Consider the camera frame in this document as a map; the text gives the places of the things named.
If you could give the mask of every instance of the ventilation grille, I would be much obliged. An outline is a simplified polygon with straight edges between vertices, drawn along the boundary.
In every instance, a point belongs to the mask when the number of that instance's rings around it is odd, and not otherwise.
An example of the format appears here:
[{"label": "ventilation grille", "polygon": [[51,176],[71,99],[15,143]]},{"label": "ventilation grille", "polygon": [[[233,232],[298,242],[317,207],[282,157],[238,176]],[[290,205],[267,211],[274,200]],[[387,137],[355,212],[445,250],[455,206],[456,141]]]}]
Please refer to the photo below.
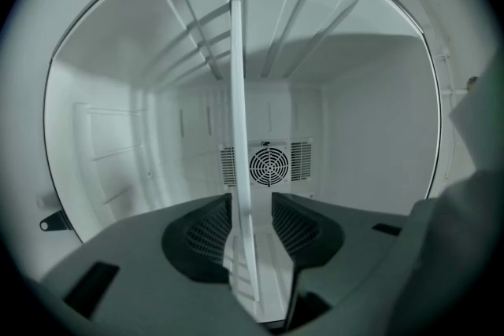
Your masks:
[{"label": "ventilation grille", "polygon": [[259,150],[250,160],[250,175],[261,185],[275,185],[285,178],[288,170],[287,156],[273,147]]},{"label": "ventilation grille", "polygon": [[226,147],[224,150],[221,150],[220,163],[222,165],[222,179],[224,180],[224,185],[236,186],[234,147]]},{"label": "ventilation grille", "polygon": [[187,243],[200,255],[222,264],[224,246],[231,231],[231,214],[227,203],[222,203],[187,232]]},{"label": "ventilation grille", "polygon": [[312,175],[312,145],[308,142],[291,144],[291,181],[301,181]]},{"label": "ventilation grille", "polygon": [[272,207],[273,228],[291,257],[320,234],[317,223],[296,209],[275,200]]}]

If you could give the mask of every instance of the black rectangular slot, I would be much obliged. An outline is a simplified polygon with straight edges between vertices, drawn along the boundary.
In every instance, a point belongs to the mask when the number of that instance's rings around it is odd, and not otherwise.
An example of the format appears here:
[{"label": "black rectangular slot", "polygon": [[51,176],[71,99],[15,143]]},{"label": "black rectangular slot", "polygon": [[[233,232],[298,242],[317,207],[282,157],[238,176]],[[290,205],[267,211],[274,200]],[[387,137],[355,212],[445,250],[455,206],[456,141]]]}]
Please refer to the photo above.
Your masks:
[{"label": "black rectangular slot", "polygon": [[118,271],[113,264],[94,264],[66,296],[65,303],[89,319]]},{"label": "black rectangular slot", "polygon": [[373,228],[373,230],[384,232],[385,234],[394,235],[397,237],[401,234],[401,227],[391,226],[389,224],[378,223]]}]

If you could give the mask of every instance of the white plastic rib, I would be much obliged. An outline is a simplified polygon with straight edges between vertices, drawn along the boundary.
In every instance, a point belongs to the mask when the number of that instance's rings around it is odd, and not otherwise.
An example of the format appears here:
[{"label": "white plastic rib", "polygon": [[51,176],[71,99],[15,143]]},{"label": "white plastic rib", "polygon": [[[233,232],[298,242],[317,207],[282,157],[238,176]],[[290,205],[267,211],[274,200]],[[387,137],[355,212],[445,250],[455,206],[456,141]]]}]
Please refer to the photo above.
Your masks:
[{"label": "white plastic rib", "polygon": [[254,300],[259,301],[258,266],[255,256],[252,202],[250,199],[248,149],[246,140],[245,83],[243,78],[242,4],[231,0],[231,104],[235,143],[236,189],[239,224],[246,265]]}]

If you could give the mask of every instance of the fan grille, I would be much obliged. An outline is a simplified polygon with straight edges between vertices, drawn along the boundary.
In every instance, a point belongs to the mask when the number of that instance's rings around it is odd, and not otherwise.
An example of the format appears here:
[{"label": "fan grille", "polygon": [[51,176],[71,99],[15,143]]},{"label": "fan grille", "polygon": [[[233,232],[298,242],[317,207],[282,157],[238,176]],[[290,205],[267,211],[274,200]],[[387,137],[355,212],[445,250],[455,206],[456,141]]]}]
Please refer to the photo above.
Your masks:
[{"label": "fan grille", "polygon": [[259,150],[250,160],[250,175],[261,185],[275,185],[285,178],[288,169],[287,156],[273,147]]}]

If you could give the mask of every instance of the metal bracket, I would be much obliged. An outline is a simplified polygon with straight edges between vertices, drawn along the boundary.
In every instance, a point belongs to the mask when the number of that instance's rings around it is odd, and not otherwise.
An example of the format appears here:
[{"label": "metal bracket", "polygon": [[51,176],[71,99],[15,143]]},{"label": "metal bracket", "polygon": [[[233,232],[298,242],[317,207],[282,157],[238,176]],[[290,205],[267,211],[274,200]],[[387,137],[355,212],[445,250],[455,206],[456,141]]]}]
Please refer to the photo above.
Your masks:
[{"label": "metal bracket", "polygon": [[72,224],[63,210],[58,210],[46,217],[39,226],[42,231],[73,230]]}]

